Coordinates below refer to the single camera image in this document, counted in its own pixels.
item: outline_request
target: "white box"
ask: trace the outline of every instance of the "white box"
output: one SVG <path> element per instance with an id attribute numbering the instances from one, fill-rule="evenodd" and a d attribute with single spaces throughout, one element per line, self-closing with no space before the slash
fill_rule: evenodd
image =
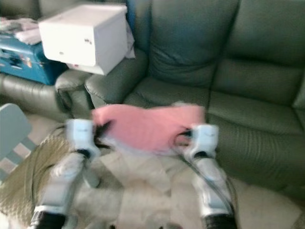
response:
<path id="1" fill-rule="evenodd" d="M 39 22 L 50 60 L 106 75 L 127 53 L 125 5 L 83 4 Z"/>

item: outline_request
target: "sticker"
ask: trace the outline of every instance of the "sticker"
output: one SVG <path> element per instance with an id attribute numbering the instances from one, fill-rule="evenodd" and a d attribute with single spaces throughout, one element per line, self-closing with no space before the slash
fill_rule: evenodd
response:
<path id="1" fill-rule="evenodd" d="M 24 63 L 24 64 L 27 64 L 27 62 L 26 62 L 26 60 L 25 60 L 25 58 L 24 58 L 24 56 L 21 54 L 21 55 L 19 55 L 19 57 L 20 57 L 20 59 L 22 60 L 22 62 Z"/>
<path id="2" fill-rule="evenodd" d="M 32 68 L 32 62 L 31 62 L 31 59 L 29 57 L 27 57 L 27 66 L 29 68 Z"/>

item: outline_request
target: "black cable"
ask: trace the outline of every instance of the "black cable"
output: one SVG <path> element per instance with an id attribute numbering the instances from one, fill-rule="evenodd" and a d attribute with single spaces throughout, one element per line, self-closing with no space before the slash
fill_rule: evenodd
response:
<path id="1" fill-rule="evenodd" d="M 180 135 L 184 135 L 185 133 L 189 133 L 189 131 L 190 131 L 189 129 L 186 129 L 186 131 L 177 134 L 177 135 L 174 137 L 174 139 L 173 139 L 173 144 L 171 144 L 171 145 L 177 146 L 177 143 L 176 143 L 177 137 L 180 136 Z M 188 167 L 190 167 L 190 168 L 191 168 L 191 169 L 192 169 L 201 179 L 203 179 L 203 180 L 207 183 L 207 185 L 214 191 L 214 193 L 223 201 L 223 203 L 225 204 L 227 210 L 228 210 L 229 212 L 232 211 L 233 214 L 234 214 L 234 212 L 235 212 L 234 206 L 233 206 L 232 203 L 229 201 L 229 199 L 228 199 L 224 194 L 222 194 L 222 193 L 218 190 L 218 188 L 216 187 L 216 185 L 215 185 L 213 182 L 211 182 L 210 180 L 206 179 L 205 176 L 204 176 L 204 174 L 202 174 L 202 173 L 201 173 L 192 163 L 190 163 L 189 161 L 187 161 L 187 160 L 184 158 L 184 156 L 183 156 L 182 153 L 177 152 L 174 148 L 172 148 L 172 151 L 174 151 L 174 152 L 176 153 L 176 155 L 177 155 L 177 156 L 178 156 L 178 157 L 179 157 Z"/>
<path id="2" fill-rule="evenodd" d="M 237 228 L 241 228 L 240 226 L 240 218 L 239 218 L 239 207 L 238 207 L 238 196 L 237 196 L 237 191 L 231 181 L 231 179 L 228 177 L 227 178 L 227 186 L 229 187 L 230 193 L 233 196 L 234 199 L 234 215 L 235 215 L 235 219 L 236 219 L 236 224 L 237 224 Z"/>

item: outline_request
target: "green leather sofa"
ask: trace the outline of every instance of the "green leather sofa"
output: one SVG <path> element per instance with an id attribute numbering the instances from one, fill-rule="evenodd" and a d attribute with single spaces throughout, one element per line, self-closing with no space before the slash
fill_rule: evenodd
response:
<path id="1" fill-rule="evenodd" d="M 94 106 L 202 105 L 229 175 L 305 200 L 305 0 L 127 5 L 137 58 L 86 81 Z"/>

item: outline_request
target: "tiled floor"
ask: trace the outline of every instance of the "tiled floor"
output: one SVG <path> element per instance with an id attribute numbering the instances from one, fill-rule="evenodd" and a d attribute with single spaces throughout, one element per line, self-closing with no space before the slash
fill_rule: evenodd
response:
<path id="1" fill-rule="evenodd" d="M 57 122 L 34 114 L 28 114 L 28 119 L 33 126 L 30 138 L 37 144 L 39 144 L 49 132 L 58 126 Z M 170 220 L 180 224 L 184 224 L 183 221 L 185 220 L 182 219 L 185 217 L 185 215 L 188 215 L 188 219 L 191 219 L 191 213 L 197 211 L 197 208 L 194 207 L 194 205 L 196 205 L 194 200 L 192 198 L 188 198 L 189 193 L 193 191 L 186 187 L 181 188 L 181 186 L 179 186 L 180 183 L 191 179 L 192 174 L 189 172 L 189 170 L 183 170 L 178 177 L 173 177 L 173 181 L 171 183 L 172 192 L 170 199 L 168 199 L 166 195 L 157 197 L 158 195 L 156 192 L 154 192 L 150 187 L 154 187 L 158 190 L 163 190 L 164 193 L 166 193 L 167 186 L 164 185 L 166 181 L 162 183 L 160 181 L 162 179 L 159 177 L 163 177 L 164 179 L 166 178 L 161 174 L 158 175 L 158 179 L 153 179 L 150 176 L 150 180 L 146 180 L 146 183 L 139 182 L 139 180 L 143 180 L 143 178 L 146 176 L 145 173 L 147 173 L 148 169 L 151 169 L 149 172 L 151 175 L 154 167 L 149 168 L 148 165 L 153 165 L 154 161 L 150 159 L 149 163 L 147 164 L 143 159 L 142 163 L 139 163 L 136 167 L 137 169 L 131 171 L 131 167 L 129 165 L 133 165 L 134 167 L 134 159 L 135 158 L 132 156 L 109 154 L 102 160 L 107 169 L 112 172 L 112 174 L 120 181 L 123 186 L 125 186 L 124 193 L 120 194 L 122 197 L 119 213 L 116 213 L 116 215 L 118 215 L 118 224 L 121 222 L 123 225 L 123 222 L 127 222 L 127 220 L 130 220 L 131 218 L 137 220 L 143 217 L 144 211 L 146 210 L 143 205 L 158 205 L 162 206 L 164 209 L 167 209 L 167 206 L 172 208 L 170 213 Z M 162 160 L 155 162 L 154 166 L 161 165 L 163 167 L 174 167 L 175 163 L 175 161 L 163 158 Z M 126 174 L 125 169 L 127 169 L 131 174 L 133 172 L 135 176 L 137 176 L 137 179 L 134 179 L 133 181 L 126 179 L 124 177 Z M 236 179 L 232 179 L 232 181 L 237 193 L 239 206 L 238 212 L 242 229 L 292 229 L 293 224 L 302 214 L 300 207 L 298 207 L 295 203 L 284 196 L 261 187 L 245 184 L 244 182 Z M 82 202 L 87 198 L 89 192 L 84 192 L 83 195 L 79 196 L 78 205 L 79 207 L 83 207 L 84 211 L 86 208 L 90 207 L 90 205 L 86 205 L 84 202 Z M 113 206 L 115 206 L 115 203 L 113 202 L 106 204 L 106 207 L 110 208 L 108 211 L 109 214 L 111 211 L 116 211 L 115 207 Z M 131 206 L 133 206 L 134 210 L 132 214 L 130 213 Z M 198 228 L 197 223 L 198 222 L 196 219 L 194 219 L 193 226 L 190 224 L 188 224 L 188 226 L 183 226 L 187 229 Z M 143 228 L 135 225 L 130 225 L 130 227 L 117 225 L 117 228 L 119 229 L 132 227 L 134 229 Z M 7 228 L 8 225 L 6 225 L 5 218 L 2 218 L 0 215 L 0 229 Z M 305 226 L 295 225 L 293 229 L 305 229 Z"/>

